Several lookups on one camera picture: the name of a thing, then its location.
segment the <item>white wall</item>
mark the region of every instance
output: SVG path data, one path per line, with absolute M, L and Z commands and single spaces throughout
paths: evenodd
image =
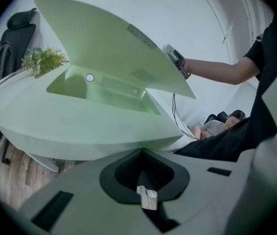
M 240 0 L 79 0 L 108 10 L 132 23 L 159 47 L 171 44 L 184 57 L 233 63 L 249 48 L 248 22 Z M 34 0 L 14 0 L 0 20 L 0 36 L 7 14 L 35 7 Z M 29 47 L 60 48 L 62 44 L 45 19 L 37 13 L 37 30 Z M 197 100 L 177 95 L 179 115 L 196 124 L 228 105 L 239 86 L 191 76 L 188 84 Z M 168 105 L 172 95 L 161 92 Z
M 273 19 L 272 10 L 260 0 L 242 0 L 250 28 L 250 45 L 269 26 Z M 247 81 L 257 89 L 259 81 L 253 77 Z
M 246 117 L 251 115 L 251 110 L 256 97 L 256 89 L 249 83 L 243 83 L 235 93 L 230 103 L 225 108 L 225 112 L 229 115 L 235 110 L 241 110 Z

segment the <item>black slot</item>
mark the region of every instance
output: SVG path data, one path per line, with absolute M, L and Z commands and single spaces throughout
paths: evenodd
M 72 197 L 72 193 L 64 191 L 58 192 L 36 217 L 32 219 L 32 223 L 48 232 Z
M 142 173 L 157 192 L 159 202 L 177 199 L 190 179 L 183 166 L 143 148 L 107 165 L 100 173 L 99 182 L 117 202 L 140 205 L 136 190 Z
M 216 173 L 219 175 L 227 176 L 227 177 L 229 177 L 232 172 L 230 170 L 224 170 L 224 169 L 219 169 L 219 168 L 215 168 L 215 167 L 210 167 L 210 168 L 208 168 L 207 171 L 210 171 L 212 173 Z

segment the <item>desk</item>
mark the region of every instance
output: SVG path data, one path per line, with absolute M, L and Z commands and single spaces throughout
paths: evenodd
M 61 73 L 63 71 L 65 71 L 67 69 L 67 67 L 60 67 L 52 72 L 58 72 Z M 33 76 L 29 76 L 30 72 L 22 72 L 10 79 L 8 79 L 6 82 L 4 82 L 1 86 L 0 86 L 0 116 L 3 114 L 4 110 L 14 101 L 16 100 L 16 98 L 21 95 L 23 93 L 23 91 L 25 89 L 27 89 L 28 87 L 30 87 L 35 81 L 36 79 Z M 172 125 L 172 123 L 170 124 L 165 124 L 164 126 L 171 126 L 172 128 L 175 127 L 175 121 L 173 119 L 172 116 L 172 111 L 170 109 L 170 107 L 164 102 L 164 100 L 157 94 L 156 90 L 147 90 L 146 91 L 148 93 L 148 95 L 150 96 L 150 98 L 153 101 L 156 101 L 158 103 L 158 107 L 161 107 L 161 109 L 159 108 L 159 110 L 162 112 L 162 114 L 167 114 L 167 117 L 164 118 L 165 122 L 170 121 L 168 116 L 171 118 L 172 123 L 174 123 L 174 125 Z M 182 128 L 182 123 L 179 119 L 177 119 L 178 124 L 180 125 L 180 127 Z M 1 129 L 0 130 L 3 132 L 3 134 L 5 135 L 5 129 Z M 58 154 L 57 153 L 48 153 L 46 154 L 46 157 L 44 156 L 44 151 L 42 149 L 38 148 L 37 149 L 33 149 L 31 151 L 29 150 L 25 150 L 22 148 L 22 146 L 15 144 L 15 141 L 13 141 L 12 139 L 10 140 L 12 142 L 13 145 L 15 145 L 18 149 L 23 150 L 27 155 L 29 155 L 32 159 L 34 159 L 35 161 L 37 161 L 38 163 L 40 163 L 41 165 L 45 166 L 46 168 L 58 172 L 58 167 L 56 167 L 48 158 L 55 158 L 55 159 L 69 159 L 69 160 L 93 160 L 93 159 L 97 159 L 96 157 L 90 157 L 89 155 L 85 155 L 80 153 L 76 153 L 74 151 L 70 151 L 70 143 L 66 143 L 67 145 L 67 153 L 69 153 L 69 155 L 65 156 L 62 154 Z M 171 145 L 165 145 L 163 147 L 160 148 L 160 151 L 164 151 L 164 152 L 174 152 L 182 147 L 184 147 L 185 145 L 187 145 L 188 143 L 190 143 L 192 141 L 191 138 L 189 138 L 188 136 L 184 135 L 182 136 L 179 140 L 177 140 L 175 143 L 171 144 Z M 126 149 L 129 146 L 126 146 L 126 144 L 124 145 L 124 149 L 120 150 L 124 151 L 124 150 L 129 150 Z M 104 153 L 104 155 L 101 155 L 101 157 L 103 156 L 108 156 L 110 155 L 109 153 Z

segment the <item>wooden floor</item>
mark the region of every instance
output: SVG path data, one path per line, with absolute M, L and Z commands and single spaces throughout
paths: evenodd
M 6 165 L 1 162 L 3 144 L 4 137 L 0 140 L 0 201 L 16 210 L 41 187 L 64 171 L 82 163 L 82 161 L 51 159 L 59 167 L 59 173 L 55 173 L 10 144 L 6 155 L 10 164 Z

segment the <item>white desk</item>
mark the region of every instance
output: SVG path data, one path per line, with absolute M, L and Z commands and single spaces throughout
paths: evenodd
M 8 79 L 6 82 L 4 82 L 0 86 L 0 115 L 3 112 L 3 110 L 18 96 L 21 94 L 21 92 L 26 89 L 28 86 L 30 86 L 35 81 L 35 78 L 32 76 L 29 76 L 29 72 L 22 72 L 10 79 Z M 163 99 L 158 95 L 156 90 L 147 90 L 147 93 L 150 95 L 152 99 L 158 102 L 159 105 L 165 110 L 165 112 L 171 117 L 172 121 L 174 121 L 174 118 L 172 116 L 172 111 L 170 107 L 163 101 Z M 180 125 L 180 128 L 183 129 L 183 125 L 181 121 L 177 118 L 177 122 Z M 176 141 L 174 144 L 166 147 L 162 147 L 160 151 L 165 152 L 174 152 L 188 143 L 192 141 L 191 138 L 184 135 L 181 137 L 178 141 Z M 56 167 L 50 159 L 41 156 L 40 154 L 34 154 L 34 152 L 28 152 L 24 151 L 27 155 L 29 155 L 31 158 L 33 158 L 35 161 L 40 163 L 41 165 L 45 166 L 46 168 L 58 172 L 58 167 Z

